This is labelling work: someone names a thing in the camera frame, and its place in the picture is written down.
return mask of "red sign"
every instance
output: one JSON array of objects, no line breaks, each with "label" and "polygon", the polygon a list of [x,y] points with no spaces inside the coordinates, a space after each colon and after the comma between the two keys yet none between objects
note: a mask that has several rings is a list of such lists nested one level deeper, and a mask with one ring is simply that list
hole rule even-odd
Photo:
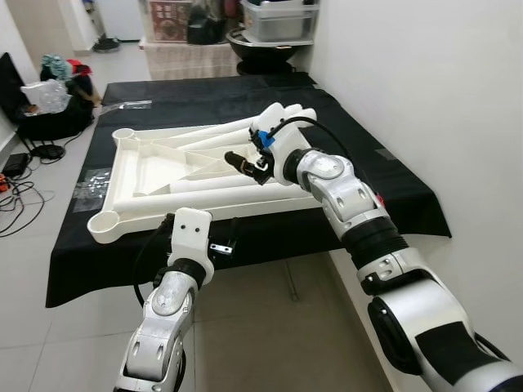
[{"label": "red sign", "polygon": [[192,1],[150,2],[157,42],[187,42],[187,23]]}]

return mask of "tiled floor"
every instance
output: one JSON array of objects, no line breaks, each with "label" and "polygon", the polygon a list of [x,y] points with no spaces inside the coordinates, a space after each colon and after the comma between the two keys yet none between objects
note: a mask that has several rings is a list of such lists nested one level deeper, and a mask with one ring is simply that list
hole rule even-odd
[{"label": "tiled floor", "polygon": [[[134,45],[84,61],[101,93],[108,82],[148,78],[143,52]],[[18,234],[0,238],[1,390],[110,391],[129,336],[141,321],[131,287],[44,308],[49,256],[93,127],[68,145],[59,163],[40,166],[31,176],[37,189],[56,194],[42,215]],[[36,208],[28,207],[27,216]],[[8,220],[5,213],[0,216],[0,227]],[[357,318],[347,313],[334,288],[327,261],[314,255],[289,265],[298,302],[291,301],[281,261],[218,271],[203,288],[185,338],[182,391],[389,390]]]}]

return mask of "blue part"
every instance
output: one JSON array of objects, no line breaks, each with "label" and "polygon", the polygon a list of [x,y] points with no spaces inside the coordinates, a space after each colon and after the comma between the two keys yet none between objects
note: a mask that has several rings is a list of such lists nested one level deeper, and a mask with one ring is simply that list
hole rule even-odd
[{"label": "blue part", "polygon": [[269,132],[265,132],[265,131],[258,132],[258,137],[260,138],[261,143],[263,144],[263,147],[265,147],[266,149],[268,149],[270,147],[270,145],[272,145],[276,141],[276,139],[274,137],[267,139],[267,135],[269,135]]}]

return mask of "plastic container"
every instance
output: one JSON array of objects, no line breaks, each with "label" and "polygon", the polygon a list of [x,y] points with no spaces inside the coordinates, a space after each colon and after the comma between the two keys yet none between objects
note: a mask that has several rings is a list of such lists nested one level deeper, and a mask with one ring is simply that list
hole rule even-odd
[{"label": "plastic container", "polygon": [[246,38],[254,42],[312,41],[318,4],[305,6],[303,0],[262,2],[256,6],[242,0]]}]

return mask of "black tablecloth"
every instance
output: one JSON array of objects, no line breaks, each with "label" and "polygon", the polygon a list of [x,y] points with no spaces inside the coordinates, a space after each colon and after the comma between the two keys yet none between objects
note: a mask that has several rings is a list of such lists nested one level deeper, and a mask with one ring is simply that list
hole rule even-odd
[{"label": "black tablecloth", "polygon": [[[305,73],[113,83],[107,88],[103,104],[133,100],[153,103],[150,109],[117,109],[100,117],[79,183],[94,169],[112,167],[116,148],[111,133],[116,129],[227,123],[257,115],[276,101],[284,105],[299,103],[314,108],[318,119],[345,144],[373,188],[383,196],[401,233],[450,236],[434,193],[400,161],[387,156],[384,147],[334,98],[316,89]],[[304,133],[313,146],[342,154],[321,130],[311,127]],[[114,243],[96,243],[87,231],[87,221],[100,208],[75,212],[76,202],[71,200],[51,254],[47,307],[64,304],[90,291],[131,284],[132,262],[150,235],[126,234]],[[235,256],[232,261],[217,261],[218,270],[341,247],[321,209],[241,218],[235,232],[239,236]],[[230,220],[212,223],[211,236],[217,242],[226,243],[230,233]],[[164,266],[169,245],[167,236],[157,237],[145,255],[142,282],[151,280],[157,269]]]}]

